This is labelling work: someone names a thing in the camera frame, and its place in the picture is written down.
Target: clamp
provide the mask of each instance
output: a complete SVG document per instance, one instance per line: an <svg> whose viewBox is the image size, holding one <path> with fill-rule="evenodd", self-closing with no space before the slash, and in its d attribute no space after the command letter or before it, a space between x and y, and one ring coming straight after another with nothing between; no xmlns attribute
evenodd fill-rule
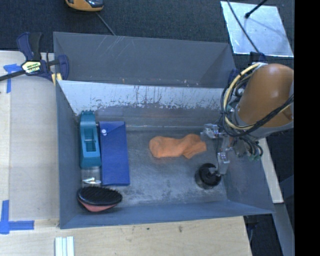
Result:
<svg viewBox="0 0 320 256"><path fill-rule="evenodd" d="M21 64L21 70L0 76L0 81L11 79L21 75L37 76L55 82L55 74L50 70L50 66L59 65L60 77L66 80L69 75L68 57L61 54L57 59L49 61L48 55L46 61L42 59L39 52L39 42L42 33L24 32L18 36L16 42L18 49L25 56L25 62Z"/></svg>

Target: suction cup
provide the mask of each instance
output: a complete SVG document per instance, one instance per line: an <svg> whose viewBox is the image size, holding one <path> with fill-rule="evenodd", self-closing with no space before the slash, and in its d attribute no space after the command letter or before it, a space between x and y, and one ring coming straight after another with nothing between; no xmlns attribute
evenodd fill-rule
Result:
<svg viewBox="0 0 320 256"><path fill-rule="evenodd" d="M200 188L205 190L212 189L221 182L221 174L217 171L212 171L215 168L214 164L205 163L196 171L194 178Z"/></svg>

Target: orange sock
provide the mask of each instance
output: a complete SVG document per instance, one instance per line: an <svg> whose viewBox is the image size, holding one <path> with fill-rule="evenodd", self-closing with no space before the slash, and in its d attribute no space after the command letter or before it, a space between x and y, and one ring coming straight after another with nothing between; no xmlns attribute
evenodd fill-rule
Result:
<svg viewBox="0 0 320 256"><path fill-rule="evenodd" d="M191 133L180 139L156 136L149 141L149 149L156 158L185 156L190 159L207 151L207 145L199 135Z"/></svg>

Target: black cord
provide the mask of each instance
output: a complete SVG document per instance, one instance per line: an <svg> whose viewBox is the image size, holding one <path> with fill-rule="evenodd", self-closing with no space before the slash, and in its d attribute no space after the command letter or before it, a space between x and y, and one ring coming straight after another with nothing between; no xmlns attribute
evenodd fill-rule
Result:
<svg viewBox="0 0 320 256"><path fill-rule="evenodd" d="M230 7L230 10L231 10L234 18L235 18L236 21L238 22L240 28L242 29L242 31L243 31L243 33L245 34L246 38L248 38L248 40L250 41L250 43L251 43L251 45L253 46L253 48L255 49L255 51L256 51L257 53L259 53L259 54L263 54L262 52L260 52L260 51L258 50L258 48L257 48L256 45L254 44L254 42L251 40L251 38L249 37L249 35L248 35L247 32L245 31L244 27L242 26L242 24L240 23L237 15L236 15L234 9L232 8L229 0L226 0L226 1L227 1L228 5L229 5L229 7Z"/></svg>
<svg viewBox="0 0 320 256"><path fill-rule="evenodd" d="M113 36L115 36L116 34L113 32L113 30L111 29L111 27L109 27L109 25L105 22L105 20L101 17L101 15L97 12L95 12L95 14L100 18L100 20L103 22L103 24L108 28L108 30L111 32L111 34Z"/></svg>

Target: bin floor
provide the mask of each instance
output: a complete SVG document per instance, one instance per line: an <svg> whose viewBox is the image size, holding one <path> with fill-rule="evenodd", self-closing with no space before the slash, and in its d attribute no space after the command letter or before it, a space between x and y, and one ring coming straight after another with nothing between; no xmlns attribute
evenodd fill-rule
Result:
<svg viewBox="0 0 320 256"><path fill-rule="evenodd" d="M110 186L122 194L122 207L227 200L223 179L219 185L207 190L195 182L195 172L201 165L216 165L216 141L206 141L207 151L190 159L184 156L156 158L149 150L149 141L155 136L180 139L190 133L199 135L200 130L127 129L130 185Z"/></svg>

